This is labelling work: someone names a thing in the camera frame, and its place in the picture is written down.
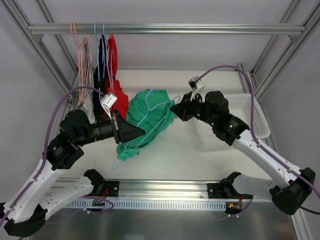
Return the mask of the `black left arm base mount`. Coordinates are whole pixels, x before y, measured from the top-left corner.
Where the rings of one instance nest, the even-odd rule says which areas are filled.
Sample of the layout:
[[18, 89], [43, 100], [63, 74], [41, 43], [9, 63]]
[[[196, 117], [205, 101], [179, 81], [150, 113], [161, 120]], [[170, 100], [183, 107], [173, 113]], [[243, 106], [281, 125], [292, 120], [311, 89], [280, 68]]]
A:
[[120, 182], [115, 180], [107, 180], [104, 182], [102, 187], [102, 197], [118, 197], [120, 190]]

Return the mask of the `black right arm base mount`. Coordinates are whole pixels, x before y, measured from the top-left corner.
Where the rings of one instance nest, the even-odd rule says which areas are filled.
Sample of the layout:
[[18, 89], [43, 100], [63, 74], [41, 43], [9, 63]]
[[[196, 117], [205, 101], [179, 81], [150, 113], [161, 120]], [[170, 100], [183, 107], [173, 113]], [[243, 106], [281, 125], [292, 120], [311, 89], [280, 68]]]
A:
[[226, 199], [226, 193], [222, 183], [210, 182], [206, 184], [209, 199]]

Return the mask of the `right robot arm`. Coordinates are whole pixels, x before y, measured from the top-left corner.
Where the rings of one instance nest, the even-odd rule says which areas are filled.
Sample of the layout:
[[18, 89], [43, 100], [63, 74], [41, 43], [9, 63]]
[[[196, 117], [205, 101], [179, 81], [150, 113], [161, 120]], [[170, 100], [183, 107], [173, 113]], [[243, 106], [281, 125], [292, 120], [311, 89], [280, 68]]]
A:
[[186, 93], [170, 110], [183, 122], [195, 118], [208, 124], [219, 140], [245, 154], [270, 177], [233, 172], [224, 179], [223, 193], [228, 198], [245, 194], [268, 199], [283, 213], [294, 215], [314, 192], [315, 172], [289, 162], [260, 141], [252, 127], [230, 113], [229, 102], [220, 91], [210, 91], [205, 97]]

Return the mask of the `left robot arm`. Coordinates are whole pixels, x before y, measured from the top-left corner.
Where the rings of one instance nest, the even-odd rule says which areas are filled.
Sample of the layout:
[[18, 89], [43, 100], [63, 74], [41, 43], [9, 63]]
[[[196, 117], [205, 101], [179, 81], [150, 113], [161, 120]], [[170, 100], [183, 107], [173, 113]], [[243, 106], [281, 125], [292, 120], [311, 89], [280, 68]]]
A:
[[145, 135], [119, 112], [110, 119], [90, 123], [83, 110], [72, 110], [59, 124], [60, 132], [45, 144], [42, 158], [20, 191], [0, 205], [0, 223], [8, 235], [25, 238], [40, 230], [57, 211], [83, 196], [101, 196], [104, 177], [95, 169], [64, 189], [47, 194], [52, 185], [79, 160], [87, 144], [113, 138], [117, 144]]

